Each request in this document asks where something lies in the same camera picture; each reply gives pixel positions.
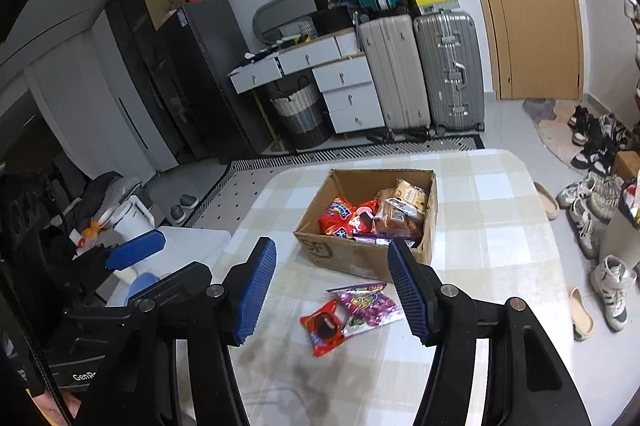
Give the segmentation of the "black refrigerator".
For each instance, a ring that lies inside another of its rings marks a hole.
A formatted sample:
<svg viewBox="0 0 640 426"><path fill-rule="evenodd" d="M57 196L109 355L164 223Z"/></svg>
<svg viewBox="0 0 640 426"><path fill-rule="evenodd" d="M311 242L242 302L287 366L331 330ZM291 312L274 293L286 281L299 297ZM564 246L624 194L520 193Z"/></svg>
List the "black refrigerator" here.
<svg viewBox="0 0 640 426"><path fill-rule="evenodd" d="M184 4L158 34L186 96L186 121L205 155L228 163L265 152L272 138L256 100L236 92L230 78L248 48L229 0Z"/></svg>

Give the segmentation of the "blue bowl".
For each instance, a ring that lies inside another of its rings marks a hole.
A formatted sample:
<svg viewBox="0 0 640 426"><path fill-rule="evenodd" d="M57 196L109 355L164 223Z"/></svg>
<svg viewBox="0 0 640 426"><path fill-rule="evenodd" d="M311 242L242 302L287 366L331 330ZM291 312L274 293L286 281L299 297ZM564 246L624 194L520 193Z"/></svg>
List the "blue bowl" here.
<svg viewBox="0 0 640 426"><path fill-rule="evenodd" d="M158 276L151 272L143 272L139 274L134 282L129 286L126 303L134 300L134 296L158 282Z"/></svg>

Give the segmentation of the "white side table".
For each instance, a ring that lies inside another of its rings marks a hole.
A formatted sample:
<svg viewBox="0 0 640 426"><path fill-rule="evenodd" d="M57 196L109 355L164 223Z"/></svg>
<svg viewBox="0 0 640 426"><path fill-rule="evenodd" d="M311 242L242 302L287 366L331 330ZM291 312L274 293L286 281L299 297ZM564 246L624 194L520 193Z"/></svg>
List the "white side table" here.
<svg viewBox="0 0 640 426"><path fill-rule="evenodd" d="M213 269L231 241L231 234L225 230L190 227L160 227L158 230L165 236L165 246L132 266L137 275L149 272L161 279L192 261Z"/></svg>

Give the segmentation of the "white drawer desk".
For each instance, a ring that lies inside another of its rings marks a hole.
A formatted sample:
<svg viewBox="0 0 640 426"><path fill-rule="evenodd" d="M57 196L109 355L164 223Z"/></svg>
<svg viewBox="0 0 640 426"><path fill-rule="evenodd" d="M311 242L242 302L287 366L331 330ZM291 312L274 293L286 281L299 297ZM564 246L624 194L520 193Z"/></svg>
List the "white drawer desk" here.
<svg viewBox="0 0 640 426"><path fill-rule="evenodd" d="M378 130L385 120L356 31L345 29L274 52L230 72L239 94L309 71L338 134Z"/></svg>

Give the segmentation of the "yellow black shoebox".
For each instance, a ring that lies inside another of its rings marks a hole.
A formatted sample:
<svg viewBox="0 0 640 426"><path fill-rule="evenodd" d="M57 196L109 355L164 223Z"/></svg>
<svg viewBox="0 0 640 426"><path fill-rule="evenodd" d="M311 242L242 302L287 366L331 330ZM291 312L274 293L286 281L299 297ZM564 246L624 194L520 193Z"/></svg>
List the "yellow black shoebox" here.
<svg viewBox="0 0 640 426"><path fill-rule="evenodd" d="M414 0L414 3L422 15L452 11L460 8L459 0Z"/></svg>

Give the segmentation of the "orange bread packet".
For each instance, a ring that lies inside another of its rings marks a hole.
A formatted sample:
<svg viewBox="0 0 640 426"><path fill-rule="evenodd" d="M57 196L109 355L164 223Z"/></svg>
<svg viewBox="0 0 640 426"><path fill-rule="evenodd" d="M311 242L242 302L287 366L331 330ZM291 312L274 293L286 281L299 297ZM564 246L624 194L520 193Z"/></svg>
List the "orange bread packet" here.
<svg viewBox="0 0 640 426"><path fill-rule="evenodd" d="M378 236L419 239L423 236L426 195L416 187L390 187L376 194L378 212L373 232Z"/></svg>

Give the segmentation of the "grey dotted rug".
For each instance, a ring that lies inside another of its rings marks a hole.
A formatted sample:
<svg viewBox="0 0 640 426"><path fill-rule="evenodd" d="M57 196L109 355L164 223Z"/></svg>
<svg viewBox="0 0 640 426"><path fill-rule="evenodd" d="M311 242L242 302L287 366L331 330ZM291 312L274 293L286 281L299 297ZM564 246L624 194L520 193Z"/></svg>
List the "grey dotted rug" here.
<svg viewBox="0 0 640 426"><path fill-rule="evenodd" d="M259 192L278 173L297 167L333 164L337 161L374 159L395 155L440 152L467 152L484 149L485 143L478 133L450 134L434 138L408 138L404 141L368 143L318 149L300 154L265 156L234 160L224 174L186 218L185 229L206 227L205 217L212 221L213 229L234 232L250 209Z"/></svg>

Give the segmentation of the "red chocolate pie packet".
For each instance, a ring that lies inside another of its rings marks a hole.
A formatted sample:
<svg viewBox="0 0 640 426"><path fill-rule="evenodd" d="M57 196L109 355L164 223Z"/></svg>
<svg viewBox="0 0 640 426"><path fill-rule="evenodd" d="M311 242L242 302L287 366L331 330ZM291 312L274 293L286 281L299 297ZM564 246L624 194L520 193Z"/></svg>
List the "red chocolate pie packet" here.
<svg viewBox="0 0 640 426"><path fill-rule="evenodd" d="M316 358L328 354L346 340L346 314L336 298L326 302L318 310L299 319Z"/></svg>

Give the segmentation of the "white electric kettle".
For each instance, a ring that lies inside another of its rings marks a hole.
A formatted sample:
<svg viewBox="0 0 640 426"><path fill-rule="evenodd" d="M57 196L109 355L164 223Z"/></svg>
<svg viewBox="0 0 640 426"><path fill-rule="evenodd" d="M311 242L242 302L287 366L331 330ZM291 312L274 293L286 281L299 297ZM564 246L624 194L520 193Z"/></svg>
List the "white electric kettle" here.
<svg viewBox="0 0 640 426"><path fill-rule="evenodd" d="M108 186L94 216L100 226L100 245L119 246L156 228L141 195L142 183L137 178L119 178Z"/></svg>

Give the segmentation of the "woven laundry basket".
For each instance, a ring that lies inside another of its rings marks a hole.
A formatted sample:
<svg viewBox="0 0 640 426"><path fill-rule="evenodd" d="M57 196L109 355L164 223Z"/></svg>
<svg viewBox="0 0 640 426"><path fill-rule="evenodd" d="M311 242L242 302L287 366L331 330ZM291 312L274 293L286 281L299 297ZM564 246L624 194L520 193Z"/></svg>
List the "woven laundry basket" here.
<svg viewBox="0 0 640 426"><path fill-rule="evenodd" d="M296 151L313 149L332 135L326 103L314 80L306 74L281 79L268 86L271 104Z"/></svg>

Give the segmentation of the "purple grape candy bag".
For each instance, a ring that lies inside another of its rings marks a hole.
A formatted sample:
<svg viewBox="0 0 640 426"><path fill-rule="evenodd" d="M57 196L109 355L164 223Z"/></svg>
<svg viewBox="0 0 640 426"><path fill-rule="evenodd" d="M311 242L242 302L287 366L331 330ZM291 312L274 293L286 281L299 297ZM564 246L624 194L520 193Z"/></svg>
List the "purple grape candy bag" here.
<svg viewBox="0 0 640 426"><path fill-rule="evenodd" d="M401 305L385 294L386 287L385 282L377 282L336 287L326 291L346 312L343 328L345 338L373 331L405 317Z"/></svg>

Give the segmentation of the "beige suitcase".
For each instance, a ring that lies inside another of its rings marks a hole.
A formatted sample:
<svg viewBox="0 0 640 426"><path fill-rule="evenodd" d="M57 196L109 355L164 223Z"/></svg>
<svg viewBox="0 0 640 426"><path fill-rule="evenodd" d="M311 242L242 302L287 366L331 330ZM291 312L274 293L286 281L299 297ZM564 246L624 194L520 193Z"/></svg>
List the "beige suitcase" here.
<svg viewBox="0 0 640 426"><path fill-rule="evenodd" d="M386 127L428 129L430 106L409 15L381 17L358 26Z"/></svg>

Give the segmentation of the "SF cardboard box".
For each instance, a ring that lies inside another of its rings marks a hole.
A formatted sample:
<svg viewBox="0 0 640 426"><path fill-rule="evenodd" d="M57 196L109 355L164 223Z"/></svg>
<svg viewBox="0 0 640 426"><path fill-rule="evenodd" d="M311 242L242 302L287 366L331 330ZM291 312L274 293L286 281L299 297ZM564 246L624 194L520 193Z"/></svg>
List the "SF cardboard box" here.
<svg viewBox="0 0 640 426"><path fill-rule="evenodd" d="M294 235L318 267L388 282L395 238L420 264L432 262L437 214L432 170L333 169Z"/></svg>

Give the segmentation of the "grey oval mirror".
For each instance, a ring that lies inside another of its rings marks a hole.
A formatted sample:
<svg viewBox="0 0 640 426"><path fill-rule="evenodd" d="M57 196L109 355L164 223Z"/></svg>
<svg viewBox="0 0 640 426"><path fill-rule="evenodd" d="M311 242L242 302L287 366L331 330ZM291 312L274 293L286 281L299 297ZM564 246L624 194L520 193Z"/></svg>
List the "grey oval mirror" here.
<svg viewBox="0 0 640 426"><path fill-rule="evenodd" d="M271 0L254 14L254 35L265 44L273 44L296 34L317 36L317 29L311 19L315 11L314 0Z"/></svg>

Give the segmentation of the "red cone snack bag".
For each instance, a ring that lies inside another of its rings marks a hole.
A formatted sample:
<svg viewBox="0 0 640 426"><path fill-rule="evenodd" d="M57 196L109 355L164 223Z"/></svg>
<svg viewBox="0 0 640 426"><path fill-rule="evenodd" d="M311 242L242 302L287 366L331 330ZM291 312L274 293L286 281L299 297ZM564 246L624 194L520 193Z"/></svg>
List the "red cone snack bag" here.
<svg viewBox="0 0 640 426"><path fill-rule="evenodd" d="M353 206L337 196L318 220L320 233L326 236L353 238L371 230L372 220L366 209Z"/></svg>

